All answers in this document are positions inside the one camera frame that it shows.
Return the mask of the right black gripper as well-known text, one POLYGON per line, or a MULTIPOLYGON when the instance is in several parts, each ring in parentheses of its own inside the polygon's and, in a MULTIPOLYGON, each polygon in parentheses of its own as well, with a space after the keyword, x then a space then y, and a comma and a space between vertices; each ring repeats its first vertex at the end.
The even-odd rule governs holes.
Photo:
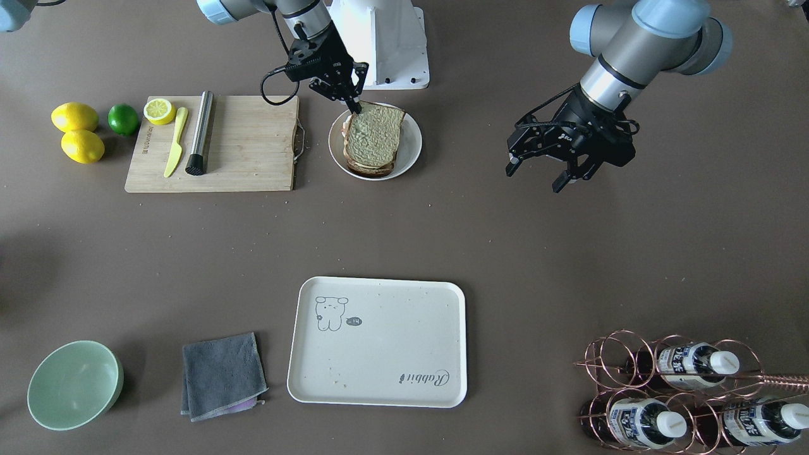
POLYGON ((320 66, 318 77, 310 78, 309 87, 329 100, 344 101, 350 112, 359 114, 362 107, 358 101, 366 81, 369 64, 355 61, 346 50, 334 23, 314 37, 307 37, 302 23, 295 23, 297 35, 287 52, 288 61, 295 58, 317 58, 320 66))

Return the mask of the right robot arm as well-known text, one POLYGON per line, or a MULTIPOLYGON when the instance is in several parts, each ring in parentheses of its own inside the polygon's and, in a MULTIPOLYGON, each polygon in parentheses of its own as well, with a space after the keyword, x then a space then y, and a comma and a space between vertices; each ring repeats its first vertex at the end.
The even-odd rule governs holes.
POLYGON ((299 84, 309 81, 309 87, 329 100, 344 102, 350 112, 359 114, 358 101, 368 72, 368 63, 355 61, 347 51, 330 12, 322 1, 199 1, 200 11, 216 24, 234 23, 255 13, 268 13, 277 25, 280 13, 293 35, 286 45, 279 40, 287 54, 287 63, 268 72, 263 82, 276 74, 285 74, 299 84))

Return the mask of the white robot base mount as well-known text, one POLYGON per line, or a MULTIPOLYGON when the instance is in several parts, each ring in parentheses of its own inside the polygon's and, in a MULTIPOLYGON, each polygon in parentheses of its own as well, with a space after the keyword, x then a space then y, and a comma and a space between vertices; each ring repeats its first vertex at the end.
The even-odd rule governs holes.
POLYGON ((353 60, 369 64, 365 90, 428 87, 422 8, 410 1, 333 1, 327 10, 353 60))

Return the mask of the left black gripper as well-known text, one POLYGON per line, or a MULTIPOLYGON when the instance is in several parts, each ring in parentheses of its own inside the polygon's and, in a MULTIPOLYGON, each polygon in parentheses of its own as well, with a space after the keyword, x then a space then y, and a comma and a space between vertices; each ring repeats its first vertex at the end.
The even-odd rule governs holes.
POLYGON ((623 112, 630 101, 621 93, 616 111, 603 109, 578 83, 552 96, 515 122, 508 138, 506 176, 514 176, 526 159, 546 155, 567 164, 552 184, 552 191, 560 193, 577 179, 592 178, 603 163, 630 163, 636 154, 636 121, 623 112))

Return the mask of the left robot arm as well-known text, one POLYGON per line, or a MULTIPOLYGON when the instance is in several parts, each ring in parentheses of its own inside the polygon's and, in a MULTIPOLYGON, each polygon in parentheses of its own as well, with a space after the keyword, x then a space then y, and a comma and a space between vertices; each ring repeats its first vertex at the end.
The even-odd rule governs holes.
POLYGON ((639 124, 625 116, 629 104, 661 72, 710 74, 730 57, 733 35, 705 1, 624 1, 579 9, 569 42, 594 63, 560 93, 564 102, 551 120, 528 111, 508 138, 508 176, 541 155, 566 164, 552 184, 556 193, 602 164, 632 161, 639 124))

